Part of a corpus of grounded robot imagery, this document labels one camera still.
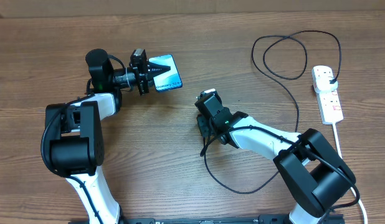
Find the blue Galaxy smartphone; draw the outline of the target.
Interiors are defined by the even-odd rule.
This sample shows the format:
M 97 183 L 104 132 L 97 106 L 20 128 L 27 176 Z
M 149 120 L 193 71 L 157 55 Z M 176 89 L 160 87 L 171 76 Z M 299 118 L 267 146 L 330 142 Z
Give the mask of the blue Galaxy smartphone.
M 174 90 L 183 86 L 176 62 L 171 54 L 149 58 L 148 63 L 150 62 L 171 67 L 170 71 L 152 78 L 157 92 Z

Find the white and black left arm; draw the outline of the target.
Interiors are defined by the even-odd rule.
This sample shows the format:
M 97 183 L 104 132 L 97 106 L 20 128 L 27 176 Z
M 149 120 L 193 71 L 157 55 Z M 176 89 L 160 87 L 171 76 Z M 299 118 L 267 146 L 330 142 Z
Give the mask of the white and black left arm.
M 85 97 L 48 105 L 40 151 L 51 173 L 75 189 L 88 214 L 87 223 L 126 223 L 103 174 L 105 157 L 101 121 L 120 111 L 122 91 L 147 94 L 181 88 L 183 83 L 171 54 L 148 58 L 136 49 L 128 65 L 115 69 L 116 58 L 103 49 L 85 56 L 91 78 Z

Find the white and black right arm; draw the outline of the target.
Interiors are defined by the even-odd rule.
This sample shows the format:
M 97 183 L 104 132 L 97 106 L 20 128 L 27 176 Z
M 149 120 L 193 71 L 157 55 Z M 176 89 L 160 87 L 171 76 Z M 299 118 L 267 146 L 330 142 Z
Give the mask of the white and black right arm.
M 201 157 L 214 141 L 254 151 L 273 161 L 296 205 L 288 214 L 259 215 L 260 223 L 344 223 L 338 208 L 357 204 L 338 200 L 352 189 L 356 177 L 331 144 L 315 129 L 291 133 L 266 126 L 246 113 L 231 113 L 214 89 L 203 91 L 195 103 L 197 124 L 204 138 Z

